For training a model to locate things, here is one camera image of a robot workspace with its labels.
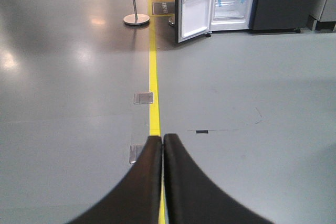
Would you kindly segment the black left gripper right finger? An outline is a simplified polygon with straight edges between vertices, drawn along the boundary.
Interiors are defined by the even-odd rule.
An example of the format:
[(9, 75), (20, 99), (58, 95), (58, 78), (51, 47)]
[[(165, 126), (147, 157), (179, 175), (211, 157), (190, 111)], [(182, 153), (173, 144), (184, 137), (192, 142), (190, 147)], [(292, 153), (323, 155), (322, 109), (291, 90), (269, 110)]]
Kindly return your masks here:
[(170, 223), (270, 223), (211, 181), (177, 134), (165, 134), (163, 152)]

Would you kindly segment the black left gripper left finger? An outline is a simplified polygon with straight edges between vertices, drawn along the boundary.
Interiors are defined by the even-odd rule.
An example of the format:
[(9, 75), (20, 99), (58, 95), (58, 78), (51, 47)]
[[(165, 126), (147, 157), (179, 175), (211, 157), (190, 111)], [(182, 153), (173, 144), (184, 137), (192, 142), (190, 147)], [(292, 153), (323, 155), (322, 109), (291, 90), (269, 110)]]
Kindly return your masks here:
[(149, 136), (138, 160), (115, 188), (70, 223), (158, 223), (161, 178), (162, 140)]

